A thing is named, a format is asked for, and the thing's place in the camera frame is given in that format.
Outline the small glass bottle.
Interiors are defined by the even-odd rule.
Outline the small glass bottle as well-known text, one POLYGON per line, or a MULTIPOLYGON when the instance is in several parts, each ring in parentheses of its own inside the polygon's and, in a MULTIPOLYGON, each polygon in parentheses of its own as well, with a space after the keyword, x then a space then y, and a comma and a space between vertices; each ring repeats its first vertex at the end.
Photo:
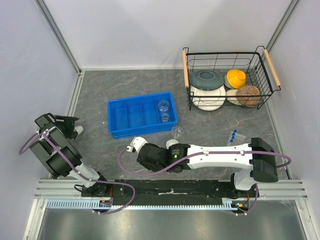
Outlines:
POLYGON ((168 123, 170 121, 170 115, 167 112, 162 113, 161 122, 168 123))

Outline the round glass flask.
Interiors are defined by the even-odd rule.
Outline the round glass flask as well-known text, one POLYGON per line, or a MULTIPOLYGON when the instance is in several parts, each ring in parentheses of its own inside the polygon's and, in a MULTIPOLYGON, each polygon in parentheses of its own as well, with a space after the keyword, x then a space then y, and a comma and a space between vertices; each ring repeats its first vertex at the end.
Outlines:
POLYGON ((165 113, 170 109, 170 103, 167 100, 163 99, 158 102, 157 107, 161 113, 165 113))

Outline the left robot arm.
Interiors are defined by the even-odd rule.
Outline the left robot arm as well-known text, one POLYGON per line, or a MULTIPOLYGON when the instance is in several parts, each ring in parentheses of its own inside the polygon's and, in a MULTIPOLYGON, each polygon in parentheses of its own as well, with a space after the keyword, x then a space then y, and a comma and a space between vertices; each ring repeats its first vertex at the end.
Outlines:
POLYGON ((37 140, 29 149, 54 179, 74 178, 81 182, 74 189, 82 197, 107 197, 111 187, 102 174, 82 161, 82 155, 71 144, 84 128, 75 125, 79 119, 73 116, 45 113, 34 122, 39 127, 37 140))

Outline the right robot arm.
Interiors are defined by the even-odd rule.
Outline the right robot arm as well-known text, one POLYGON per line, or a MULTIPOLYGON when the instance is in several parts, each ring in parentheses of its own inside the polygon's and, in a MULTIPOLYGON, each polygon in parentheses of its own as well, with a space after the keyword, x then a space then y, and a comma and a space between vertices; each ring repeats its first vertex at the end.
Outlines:
POLYGON ((235 197, 242 196, 256 183, 276 183, 278 171, 274 149, 264 140, 253 137, 250 143, 236 146, 208 147, 183 144, 172 139, 165 148, 137 137, 132 141, 137 162, 152 172, 181 173, 208 167, 237 168, 229 184, 235 197))

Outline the small white crucible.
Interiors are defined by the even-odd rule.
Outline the small white crucible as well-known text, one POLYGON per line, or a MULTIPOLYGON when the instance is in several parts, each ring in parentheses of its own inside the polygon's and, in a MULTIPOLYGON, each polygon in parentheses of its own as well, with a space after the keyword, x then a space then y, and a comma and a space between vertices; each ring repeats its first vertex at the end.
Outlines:
POLYGON ((78 125, 74 127, 74 131, 80 135, 84 131, 84 128, 81 125, 78 125))

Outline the small glass beaker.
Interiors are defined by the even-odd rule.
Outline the small glass beaker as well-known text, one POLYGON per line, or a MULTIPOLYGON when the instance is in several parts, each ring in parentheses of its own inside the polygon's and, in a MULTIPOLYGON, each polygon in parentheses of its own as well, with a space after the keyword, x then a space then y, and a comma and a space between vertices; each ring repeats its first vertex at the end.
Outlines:
POLYGON ((174 126, 171 129, 171 134, 172 134, 173 138, 176 140, 182 135, 183 132, 184 131, 180 126, 174 126))

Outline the blue plastic divided bin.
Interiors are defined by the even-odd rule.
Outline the blue plastic divided bin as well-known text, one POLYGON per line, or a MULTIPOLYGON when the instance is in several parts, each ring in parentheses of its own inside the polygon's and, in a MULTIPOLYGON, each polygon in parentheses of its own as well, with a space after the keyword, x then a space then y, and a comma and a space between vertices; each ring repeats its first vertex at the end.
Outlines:
POLYGON ((108 131, 113 138, 140 136, 170 131, 178 123, 178 115, 171 92, 118 98, 107 103, 108 131), (168 102, 169 119, 162 121, 160 101, 168 102))

